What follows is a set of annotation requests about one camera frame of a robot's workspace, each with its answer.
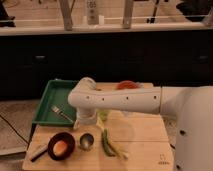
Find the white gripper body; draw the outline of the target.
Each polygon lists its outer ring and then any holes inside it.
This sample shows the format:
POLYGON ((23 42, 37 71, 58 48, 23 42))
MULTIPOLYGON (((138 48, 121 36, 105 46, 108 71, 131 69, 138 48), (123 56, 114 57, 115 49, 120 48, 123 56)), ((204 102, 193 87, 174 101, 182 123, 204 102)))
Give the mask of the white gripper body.
POLYGON ((97 113, 95 110, 78 109, 73 129, 77 130, 80 125, 91 125, 95 124, 96 122, 97 113))

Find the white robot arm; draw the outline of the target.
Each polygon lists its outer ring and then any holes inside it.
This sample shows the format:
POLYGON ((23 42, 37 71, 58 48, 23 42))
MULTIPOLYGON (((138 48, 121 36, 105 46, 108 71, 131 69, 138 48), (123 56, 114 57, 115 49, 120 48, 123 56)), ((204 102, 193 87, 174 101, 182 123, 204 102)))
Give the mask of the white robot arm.
POLYGON ((213 171, 213 86, 100 91, 84 77, 70 91, 68 103, 82 124, 94 123, 98 109, 175 116, 173 171, 213 171))

